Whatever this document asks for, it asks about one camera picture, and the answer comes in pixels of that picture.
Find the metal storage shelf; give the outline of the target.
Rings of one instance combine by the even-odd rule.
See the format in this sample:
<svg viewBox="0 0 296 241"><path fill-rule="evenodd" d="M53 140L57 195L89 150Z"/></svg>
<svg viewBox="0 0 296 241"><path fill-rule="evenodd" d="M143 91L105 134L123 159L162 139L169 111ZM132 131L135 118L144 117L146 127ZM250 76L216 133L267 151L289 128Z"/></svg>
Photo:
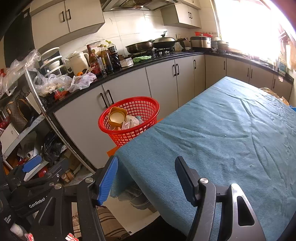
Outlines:
<svg viewBox="0 0 296 241"><path fill-rule="evenodd" d="M51 130L61 139L62 143L66 148L85 166L91 173L95 173L96 168L91 164L90 161L78 150L74 142L67 136L66 132L62 129L55 116L48 114L44 105L38 96L36 89L34 88L32 78L36 77L36 72L26 70L25 73L18 79L18 86L23 85L22 90L28 91L33 96L33 102L36 102L37 108L40 109L40 114L35 118L30 125L25 128L21 133L17 132L13 126L9 126L7 131L1 136L3 162L6 167L10 170L13 169L7 161L8 156L17 147L17 145L31 132L33 131L42 121L46 121L47 125Z"/></svg>

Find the brown patterned handbag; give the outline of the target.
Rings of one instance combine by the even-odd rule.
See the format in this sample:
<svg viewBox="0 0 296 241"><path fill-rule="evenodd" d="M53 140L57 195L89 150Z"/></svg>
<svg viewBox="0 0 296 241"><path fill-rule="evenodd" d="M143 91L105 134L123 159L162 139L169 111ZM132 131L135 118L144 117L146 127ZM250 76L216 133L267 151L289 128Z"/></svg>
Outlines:
<svg viewBox="0 0 296 241"><path fill-rule="evenodd" d="M27 128L37 115L35 109L23 98L10 101L6 105L6 112L10 117L12 126L18 133Z"/></svg>

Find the red plastic mesh basket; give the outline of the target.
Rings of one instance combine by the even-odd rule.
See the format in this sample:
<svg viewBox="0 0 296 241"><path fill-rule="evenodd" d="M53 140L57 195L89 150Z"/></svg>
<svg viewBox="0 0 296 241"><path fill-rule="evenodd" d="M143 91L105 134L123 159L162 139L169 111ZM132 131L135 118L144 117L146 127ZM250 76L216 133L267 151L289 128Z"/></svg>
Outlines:
<svg viewBox="0 0 296 241"><path fill-rule="evenodd" d="M98 119L99 129L122 147L157 123L159 103L146 96L130 97L116 102Z"/></svg>

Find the blue table cloth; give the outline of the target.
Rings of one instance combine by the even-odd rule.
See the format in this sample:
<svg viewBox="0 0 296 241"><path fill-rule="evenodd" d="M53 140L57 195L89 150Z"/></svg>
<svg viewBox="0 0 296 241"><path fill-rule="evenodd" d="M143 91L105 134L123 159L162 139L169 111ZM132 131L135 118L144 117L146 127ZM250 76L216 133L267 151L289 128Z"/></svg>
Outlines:
<svg viewBox="0 0 296 241"><path fill-rule="evenodd" d="M171 226L188 234L196 208L175 171L182 156L201 177L238 184L267 240L295 213L295 111L245 82L224 77L168 115L140 153L119 154L111 196L137 184Z"/></svg>

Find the crumpled white plastic bags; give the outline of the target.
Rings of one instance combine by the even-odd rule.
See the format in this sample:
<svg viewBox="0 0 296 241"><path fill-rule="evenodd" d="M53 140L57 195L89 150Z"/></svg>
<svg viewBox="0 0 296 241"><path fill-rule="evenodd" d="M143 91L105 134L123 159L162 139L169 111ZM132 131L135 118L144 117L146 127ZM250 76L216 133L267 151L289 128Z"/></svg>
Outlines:
<svg viewBox="0 0 296 241"><path fill-rule="evenodd" d="M58 76L55 74L50 74L48 77L45 77L44 75L41 75L41 73L37 72L37 76L33 80L33 85L37 94L41 97L45 97L60 88L65 91L69 91L70 93L76 90L86 89L96 79L96 75L93 73L86 73L71 78L68 75Z"/></svg>

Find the white electric kettle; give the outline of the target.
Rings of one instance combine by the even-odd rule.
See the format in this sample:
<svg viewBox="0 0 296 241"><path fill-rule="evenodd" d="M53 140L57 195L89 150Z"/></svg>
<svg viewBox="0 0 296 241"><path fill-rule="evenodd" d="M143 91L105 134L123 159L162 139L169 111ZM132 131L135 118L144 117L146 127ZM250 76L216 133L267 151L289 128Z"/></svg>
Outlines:
<svg viewBox="0 0 296 241"><path fill-rule="evenodd" d="M68 60L75 76L80 72L86 73L90 69L88 53L75 51L68 56Z"/></svg>

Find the red label sauce bottle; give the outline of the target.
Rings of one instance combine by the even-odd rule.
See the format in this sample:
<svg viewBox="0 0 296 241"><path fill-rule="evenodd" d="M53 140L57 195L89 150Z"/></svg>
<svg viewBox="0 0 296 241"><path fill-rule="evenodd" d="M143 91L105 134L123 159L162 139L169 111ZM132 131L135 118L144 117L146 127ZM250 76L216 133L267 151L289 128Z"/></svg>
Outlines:
<svg viewBox="0 0 296 241"><path fill-rule="evenodd" d="M102 71L99 66L96 54L93 52L92 47L90 45L87 45L87 49L89 54L89 63L90 63L91 72L96 76L102 76Z"/></svg>

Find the dark soy sauce bottle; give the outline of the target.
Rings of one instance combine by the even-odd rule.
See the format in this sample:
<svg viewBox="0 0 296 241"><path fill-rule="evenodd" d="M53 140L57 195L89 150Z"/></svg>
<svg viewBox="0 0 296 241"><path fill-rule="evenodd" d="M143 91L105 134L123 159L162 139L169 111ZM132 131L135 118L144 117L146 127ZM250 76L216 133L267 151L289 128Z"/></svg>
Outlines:
<svg viewBox="0 0 296 241"><path fill-rule="evenodd" d="M117 48L111 41L108 41L107 50L108 50L114 71L120 70L121 64L120 64Z"/></svg>

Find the yellow plastic bag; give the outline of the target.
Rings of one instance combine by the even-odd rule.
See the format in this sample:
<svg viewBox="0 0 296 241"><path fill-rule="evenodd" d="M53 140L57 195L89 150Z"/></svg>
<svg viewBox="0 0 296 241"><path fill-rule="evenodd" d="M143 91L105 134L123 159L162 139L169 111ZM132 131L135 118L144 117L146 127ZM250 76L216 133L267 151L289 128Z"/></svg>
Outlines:
<svg viewBox="0 0 296 241"><path fill-rule="evenodd" d="M269 93L270 95L274 96L275 98L277 98L278 100L280 100L281 102L283 102L286 105L290 105L289 102L285 99L284 96L279 96L278 94L276 94L275 92L273 92L271 89L267 88L267 87L262 87L260 88L262 91Z"/></svg>

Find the green cloth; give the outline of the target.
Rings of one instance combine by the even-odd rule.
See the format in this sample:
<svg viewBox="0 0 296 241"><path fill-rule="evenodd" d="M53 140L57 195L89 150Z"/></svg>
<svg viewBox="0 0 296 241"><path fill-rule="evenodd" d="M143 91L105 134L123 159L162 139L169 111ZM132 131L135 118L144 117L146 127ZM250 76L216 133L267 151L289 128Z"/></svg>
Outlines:
<svg viewBox="0 0 296 241"><path fill-rule="evenodd" d="M140 63L146 60L150 60L151 56L137 56L132 59L133 63Z"/></svg>

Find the black frying pan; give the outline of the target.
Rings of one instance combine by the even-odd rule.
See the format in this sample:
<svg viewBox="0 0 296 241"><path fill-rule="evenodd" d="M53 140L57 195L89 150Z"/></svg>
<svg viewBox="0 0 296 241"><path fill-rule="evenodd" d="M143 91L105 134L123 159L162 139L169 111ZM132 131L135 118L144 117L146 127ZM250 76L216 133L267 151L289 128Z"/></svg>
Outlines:
<svg viewBox="0 0 296 241"><path fill-rule="evenodd" d="M128 53L137 54L141 52L151 51L154 47L154 40L144 41L126 46Z"/></svg>

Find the metal stock pot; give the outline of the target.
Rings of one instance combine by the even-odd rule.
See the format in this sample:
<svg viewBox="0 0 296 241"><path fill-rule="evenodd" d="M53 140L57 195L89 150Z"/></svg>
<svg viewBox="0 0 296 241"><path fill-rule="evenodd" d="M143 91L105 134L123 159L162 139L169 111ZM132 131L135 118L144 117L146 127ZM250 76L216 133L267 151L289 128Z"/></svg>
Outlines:
<svg viewBox="0 0 296 241"><path fill-rule="evenodd" d="M211 42L212 48L220 52L230 53L229 43L222 40L213 40Z"/></svg>

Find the wok with lid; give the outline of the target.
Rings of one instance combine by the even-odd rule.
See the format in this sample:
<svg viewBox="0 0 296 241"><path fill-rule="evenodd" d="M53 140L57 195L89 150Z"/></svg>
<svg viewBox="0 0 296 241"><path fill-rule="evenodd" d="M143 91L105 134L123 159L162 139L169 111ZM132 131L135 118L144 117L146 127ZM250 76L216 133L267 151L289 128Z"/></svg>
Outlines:
<svg viewBox="0 0 296 241"><path fill-rule="evenodd" d="M160 38L153 41L153 47L155 49L170 49L174 47L176 43L188 40L188 38L179 38L175 40L173 37L166 37L166 32L167 31L164 31Z"/></svg>

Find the upper left wall cabinet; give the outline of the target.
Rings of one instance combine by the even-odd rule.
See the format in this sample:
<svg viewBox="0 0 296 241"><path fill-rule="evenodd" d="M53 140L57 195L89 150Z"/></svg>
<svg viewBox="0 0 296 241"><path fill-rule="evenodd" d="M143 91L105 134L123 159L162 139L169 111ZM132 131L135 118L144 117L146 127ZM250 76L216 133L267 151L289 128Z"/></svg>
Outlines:
<svg viewBox="0 0 296 241"><path fill-rule="evenodd" d="M97 32L105 23L100 1L32 1L35 49L41 53Z"/></svg>

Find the wall cabinet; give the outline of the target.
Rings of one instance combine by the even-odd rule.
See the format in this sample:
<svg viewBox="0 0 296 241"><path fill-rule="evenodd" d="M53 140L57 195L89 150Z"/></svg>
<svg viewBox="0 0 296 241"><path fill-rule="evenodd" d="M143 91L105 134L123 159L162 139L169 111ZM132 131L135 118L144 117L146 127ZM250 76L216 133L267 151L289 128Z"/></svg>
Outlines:
<svg viewBox="0 0 296 241"><path fill-rule="evenodd" d="M186 29L202 27L199 10L186 4L177 3L165 6L161 9L161 15L165 26Z"/></svg>
<svg viewBox="0 0 296 241"><path fill-rule="evenodd" d="M35 49L41 53L97 32L105 23L100 1L32 1Z"/></svg>

